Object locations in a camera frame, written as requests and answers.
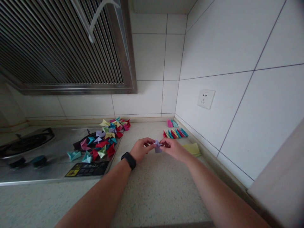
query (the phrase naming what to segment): hand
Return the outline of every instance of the hand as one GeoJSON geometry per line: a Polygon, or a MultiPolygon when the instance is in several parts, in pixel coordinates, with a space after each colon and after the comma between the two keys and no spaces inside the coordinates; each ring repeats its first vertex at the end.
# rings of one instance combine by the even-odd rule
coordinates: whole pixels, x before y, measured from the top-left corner
{"type": "Polygon", "coordinates": [[[130,151],[130,155],[136,160],[136,163],[139,163],[145,154],[156,147],[156,145],[153,144],[154,142],[155,140],[151,138],[143,138],[137,140],[132,150],[130,151]]]}
{"type": "Polygon", "coordinates": [[[159,143],[163,144],[160,149],[170,154],[176,160],[186,163],[192,155],[175,139],[163,138],[159,143]]]}

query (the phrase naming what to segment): tiled wall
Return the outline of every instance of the tiled wall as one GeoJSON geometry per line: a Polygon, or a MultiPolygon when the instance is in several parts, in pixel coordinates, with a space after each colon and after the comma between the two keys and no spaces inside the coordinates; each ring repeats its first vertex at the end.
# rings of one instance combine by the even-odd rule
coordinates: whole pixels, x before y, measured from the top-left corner
{"type": "Polygon", "coordinates": [[[304,3],[198,0],[176,117],[250,187],[304,117],[304,3]],[[215,90],[210,110],[201,89],[215,90]]]}
{"type": "Polygon", "coordinates": [[[186,23],[186,15],[131,13],[137,94],[23,96],[9,89],[27,120],[172,117],[186,23]]]}

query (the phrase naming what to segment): electrical outlet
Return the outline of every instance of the electrical outlet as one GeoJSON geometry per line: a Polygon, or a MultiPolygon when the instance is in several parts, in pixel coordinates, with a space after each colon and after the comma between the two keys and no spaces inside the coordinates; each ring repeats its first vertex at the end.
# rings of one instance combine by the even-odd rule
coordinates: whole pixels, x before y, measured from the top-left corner
{"type": "Polygon", "coordinates": [[[210,109],[214,95],[214,90],[201,90],[199,93],[199,100],[197,101],[197,105],[206,109],[210,109]]]}

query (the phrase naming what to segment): ceiling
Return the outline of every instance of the ceiling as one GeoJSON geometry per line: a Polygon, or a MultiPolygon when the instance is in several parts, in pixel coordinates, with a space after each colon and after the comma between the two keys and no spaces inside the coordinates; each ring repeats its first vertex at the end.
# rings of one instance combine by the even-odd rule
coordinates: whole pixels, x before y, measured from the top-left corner
{"type": "Polygon", "coordinates": [[[135,13],[188,14],[196,0],[133,0],[135,13]]]}

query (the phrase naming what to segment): metal range hood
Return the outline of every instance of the metal range hood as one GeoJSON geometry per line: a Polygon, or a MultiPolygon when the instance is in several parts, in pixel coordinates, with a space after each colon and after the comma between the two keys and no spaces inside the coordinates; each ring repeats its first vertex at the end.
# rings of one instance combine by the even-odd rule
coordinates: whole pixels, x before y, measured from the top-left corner
{"type": "MultiPolygon", "coordinates": [[[[87,21],[100,3],[79,0],[87,21]]],[[[91,43],[70,0],[0,1],[0,73],[24,95],[137,93],[128,1],[115,3],[91,43]]]]}

